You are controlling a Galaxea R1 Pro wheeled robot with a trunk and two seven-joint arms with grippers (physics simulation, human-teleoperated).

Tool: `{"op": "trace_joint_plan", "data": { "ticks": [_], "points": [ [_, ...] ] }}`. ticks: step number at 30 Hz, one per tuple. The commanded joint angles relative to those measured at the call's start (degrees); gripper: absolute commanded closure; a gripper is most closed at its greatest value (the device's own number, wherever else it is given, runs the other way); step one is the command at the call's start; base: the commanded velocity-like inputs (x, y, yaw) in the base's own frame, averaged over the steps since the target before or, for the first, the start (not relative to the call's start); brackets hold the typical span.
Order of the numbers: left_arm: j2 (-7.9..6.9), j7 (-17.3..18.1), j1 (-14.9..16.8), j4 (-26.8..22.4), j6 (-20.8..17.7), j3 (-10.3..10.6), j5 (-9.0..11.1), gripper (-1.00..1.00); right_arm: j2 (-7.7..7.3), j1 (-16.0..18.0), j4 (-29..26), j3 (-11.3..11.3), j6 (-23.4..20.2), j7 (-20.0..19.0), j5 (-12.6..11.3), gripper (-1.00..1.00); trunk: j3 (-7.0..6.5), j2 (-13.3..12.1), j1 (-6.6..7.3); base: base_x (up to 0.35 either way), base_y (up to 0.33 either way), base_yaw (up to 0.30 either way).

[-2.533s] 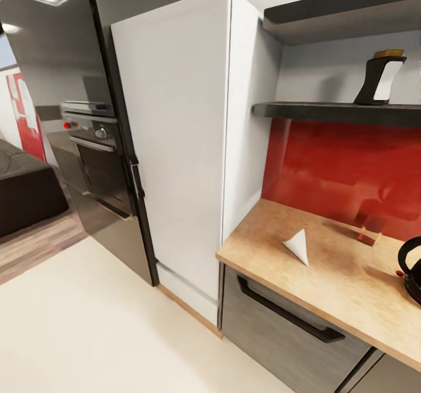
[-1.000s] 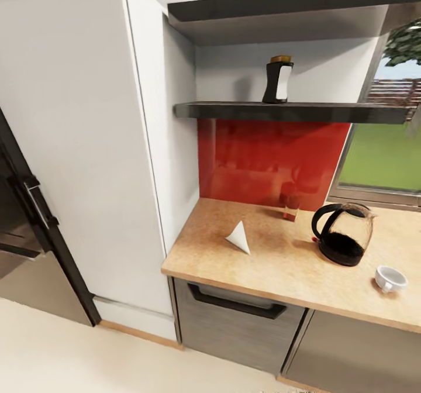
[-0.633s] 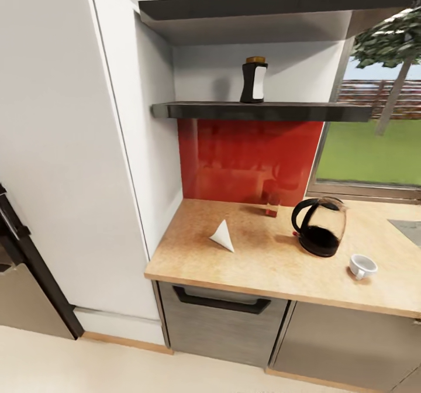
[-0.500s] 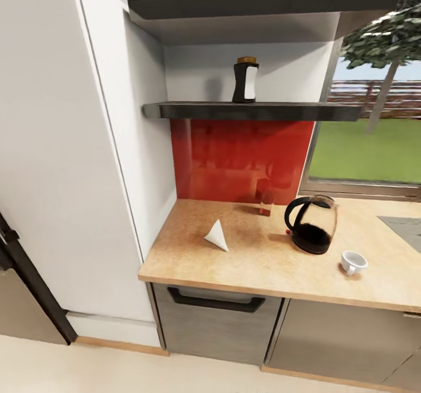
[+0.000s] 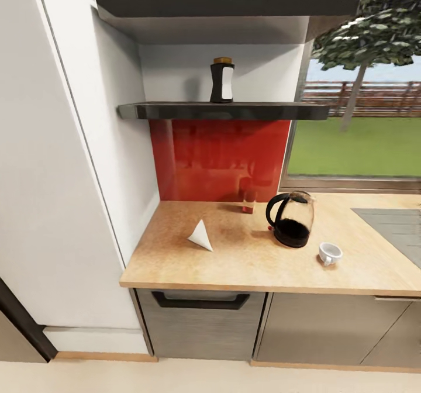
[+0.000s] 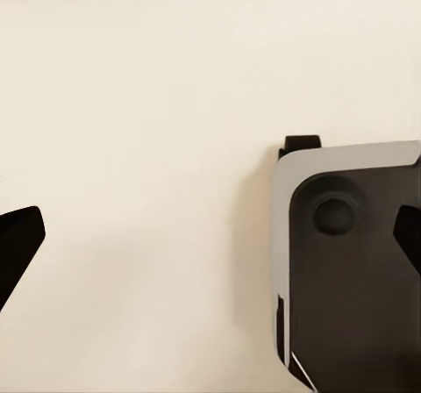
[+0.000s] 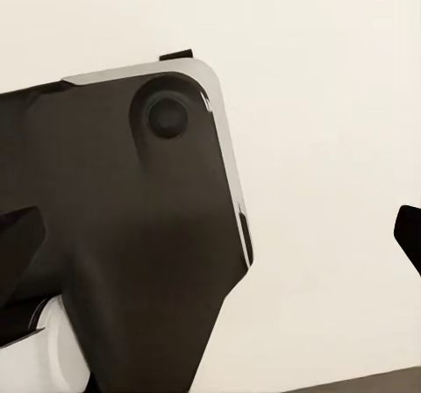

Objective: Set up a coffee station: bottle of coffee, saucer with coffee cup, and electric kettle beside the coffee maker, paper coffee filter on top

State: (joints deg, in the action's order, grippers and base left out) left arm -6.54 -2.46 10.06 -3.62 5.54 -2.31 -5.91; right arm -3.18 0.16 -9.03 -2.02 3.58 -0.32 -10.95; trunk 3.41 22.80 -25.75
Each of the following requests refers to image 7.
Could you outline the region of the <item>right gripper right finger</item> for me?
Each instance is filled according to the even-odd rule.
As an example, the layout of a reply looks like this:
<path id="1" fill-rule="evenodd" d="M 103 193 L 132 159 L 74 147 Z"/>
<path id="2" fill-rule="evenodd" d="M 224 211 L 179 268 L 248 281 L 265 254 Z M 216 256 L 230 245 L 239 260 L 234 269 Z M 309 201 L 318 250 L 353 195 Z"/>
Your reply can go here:
<path id="1" fill-rule="evenodd" d="M 401 206 L 396 217 L 394 237 L 421 275 L 421 208 Z"/>

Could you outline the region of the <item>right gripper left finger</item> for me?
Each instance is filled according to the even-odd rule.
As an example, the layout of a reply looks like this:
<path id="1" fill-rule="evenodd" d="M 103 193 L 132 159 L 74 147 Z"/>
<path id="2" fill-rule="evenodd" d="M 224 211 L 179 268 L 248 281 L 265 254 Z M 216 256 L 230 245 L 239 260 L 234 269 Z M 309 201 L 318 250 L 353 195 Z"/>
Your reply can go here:
<path id="1" fill-rule="evenodd" d="M 46 229 L 38 206 L 0 215 L 0 310 L 45 237 Z"/>

